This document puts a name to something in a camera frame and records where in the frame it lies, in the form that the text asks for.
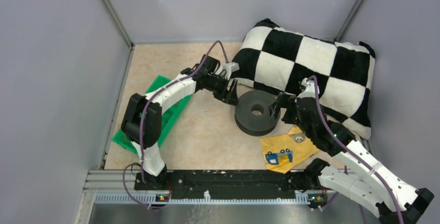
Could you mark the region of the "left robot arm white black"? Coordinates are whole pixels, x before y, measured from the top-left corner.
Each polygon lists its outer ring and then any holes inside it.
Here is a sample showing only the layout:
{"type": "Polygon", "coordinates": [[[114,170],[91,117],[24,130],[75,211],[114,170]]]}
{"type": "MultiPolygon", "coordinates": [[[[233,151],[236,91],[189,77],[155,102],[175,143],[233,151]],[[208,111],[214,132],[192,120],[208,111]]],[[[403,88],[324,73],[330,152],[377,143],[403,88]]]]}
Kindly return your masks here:
{"type": "Polygon", "coordinates": [[[133,94],[126,108],[121,130],[134,145],[141,165],[141,178],[153,189],[166,184],[166,169],[158,141],[162,131],[163,114],[182,99],[200,90],[212,92],[213,97],[225,104],[238,105],[237,80],[232,73],[239,64],[204,55],[199,64],[182,70],[164,86],[145,94],[133,94]]]}

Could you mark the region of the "black cable spool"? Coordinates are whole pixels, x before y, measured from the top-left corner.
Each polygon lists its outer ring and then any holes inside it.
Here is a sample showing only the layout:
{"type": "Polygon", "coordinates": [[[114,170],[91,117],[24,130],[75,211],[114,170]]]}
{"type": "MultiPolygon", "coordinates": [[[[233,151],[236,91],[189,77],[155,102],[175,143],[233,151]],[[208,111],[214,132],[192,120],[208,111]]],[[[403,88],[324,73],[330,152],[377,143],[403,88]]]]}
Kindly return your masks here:
{"type": "Polygon", "coordinates": [[[253,90],[242,94],[235,107],[235,122],[238,128],[250,136],[264,136],[272,132],[280,119],[272,117],[269,107],[276,102],[274,95],[253,90]]]}

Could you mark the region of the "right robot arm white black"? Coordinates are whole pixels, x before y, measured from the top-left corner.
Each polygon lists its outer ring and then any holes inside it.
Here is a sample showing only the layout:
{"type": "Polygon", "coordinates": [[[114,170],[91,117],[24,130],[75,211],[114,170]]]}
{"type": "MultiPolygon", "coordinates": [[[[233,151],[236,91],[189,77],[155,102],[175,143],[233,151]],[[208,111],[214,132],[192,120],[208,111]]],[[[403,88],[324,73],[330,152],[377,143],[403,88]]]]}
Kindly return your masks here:
{"type": "Polygon", "coordinates": [[[369,210],[380,223],[417,223],[434,199],[427,188],[415,188],[378,161],[341,123],[328,120],[311,94],[296,97],[280,93],[270,105],[270,116],[293,124],[321,151],[346,165],[347,175],[322,159],[306,167],[304,181],[311,189],[330,188],[369,210]]]}

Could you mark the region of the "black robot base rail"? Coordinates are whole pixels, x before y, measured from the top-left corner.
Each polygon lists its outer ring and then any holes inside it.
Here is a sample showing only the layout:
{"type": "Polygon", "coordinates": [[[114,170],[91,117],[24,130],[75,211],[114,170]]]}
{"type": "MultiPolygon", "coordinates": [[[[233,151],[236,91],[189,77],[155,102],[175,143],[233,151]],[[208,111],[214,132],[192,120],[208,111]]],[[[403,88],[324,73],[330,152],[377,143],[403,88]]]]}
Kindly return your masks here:
{"type": "Polygon", "coordinates": [[[294,199],[300,193],[329,192],[309,172],[285,174],[270,170],[168,170],[159,176],[137,173],[134,189],[170,193],[173,200],[275,200],[294,199]]]}

